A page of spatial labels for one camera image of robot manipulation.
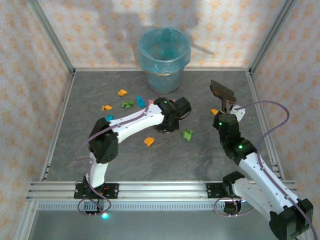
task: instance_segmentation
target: gray floor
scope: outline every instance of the gray floor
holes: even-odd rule
[[[77,147],[88,136],[99,118],[113,114],[122,118],[140,108],[122,108],[122,102],[136,100],[133,82],[144,78],[139,71],[77,72],[66,107],[62,126],[56,143],[48,181],[82,180],[88,169],[85,162],[71,165]],[[220,108],[221,102],[210,91],[210,80],[214,79],[235,92],[240,106],[253,102],[252,94],[244,71],[185,71],[180,88],[167,95],[170,99],[185,97],[191,104],[192,112],[180,121],[180,130],[172,133],[158,133],[153,127],[128,137],[119,145],[119,154],[107,169],[106,181],[220,181],[239,170],[234,162],[225,156],[219,143],[218,132],[212,127],[212,108]],[[139,94],[154,100],[156,95],[143,82],[138,82]],[[128,94],[119,97],[118,91],[125,89]],[[102,111],[102,105],[113,106]],[[194,130],[191,142],[182,137],[185,129]],[[243,137],[257,145],[262,135],[255,107],[246,110],[240,122]],[[155,142],[150,147],[144,144],[147,137]],[[262,157],[270,166],[270,160],[263,146]],[[85,147],[80,157],[89,155]]]
[[[108,219],[76,211],[38,211],[29,240],[276,240],[260,213],[111,211]]]

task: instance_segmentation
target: floral wallpaper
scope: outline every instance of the floral wallpaper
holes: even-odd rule
[[[288,179],[296,179],[301,198],[314,205],[320,233],[320,4],[298,0],[258,68],[254,81],[261,99],[282,103],[287,124],[273,133]],[[264,105],[270,127],[286,113]]]
[[[188,67],[253,63],[285,0],[40,0],[75,68],[135,68],[151,27],[176,27],[192,41]]]
[[[0,4],[0,239],[12,240],[70,76],[26,0]]]

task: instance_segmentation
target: blue led light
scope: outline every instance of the blue led light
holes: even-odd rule
[[[101,215],[101,217],[102,217],[103,219],[107,219],[107,218],[109,218],[109,215],[108,215],[106,212],[104,212],[104,213]]]

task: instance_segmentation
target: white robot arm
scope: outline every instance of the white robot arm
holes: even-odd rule
[[[105,173],[110,161],[118,155],[118,145],[127,137],[154,126],[158,132],[173,132],[179,129],[179,120],[191,111],[190,103],[184,98],[173,102],[164,97],[158,98],[154,104],[123,118],[107,122],[100,118],[90,136],[110,128],[89,142],[90,157],[93,160],[89,174],[85,178],[93,188],[104,184]]]
[[[164,121],[165,116],[162,114],[162,110],[158,105],[150,104],[148,107],[148,111],[144,114],[145,109],[137,111],[129,116],[111,120],[109,122],[110,127],[115,128],[112,129],[113,133],[117,134],[117,143],[120,144],[127,137],[143,130],[149,128],[151,126],[156,126],[161,124]],[[102,185],[105,182],[105,173],[108,167],[109,162],[107,163],[98,163],[97,159],[93,152],[90,152],[90,158],[92,158],[93,163],[91,164],[90,169],[90,183],[96,188]]]
[[[240,197],[251,204],[269,221],[272,232],[279,240],[293,240],[308,230],[310,226],[296,206],[312,219],[313,205],[307,198],[300,200],[263,160],[262,165],[259,163],[257,149],[241,137],[238,117],[219,111],[214,117],[213,127],[219,132],[220,144],[227,157],[256,182],[252,185],[240,172],[232,172],[223,178],[222,187],[227,196]]]

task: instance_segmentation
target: blue trash bag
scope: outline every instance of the blue trash bag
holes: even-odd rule
[[[171,74],[190,62],[191,42],[178,29],[159,27],[142,35],[138,50],[139,63],[144,71]]]

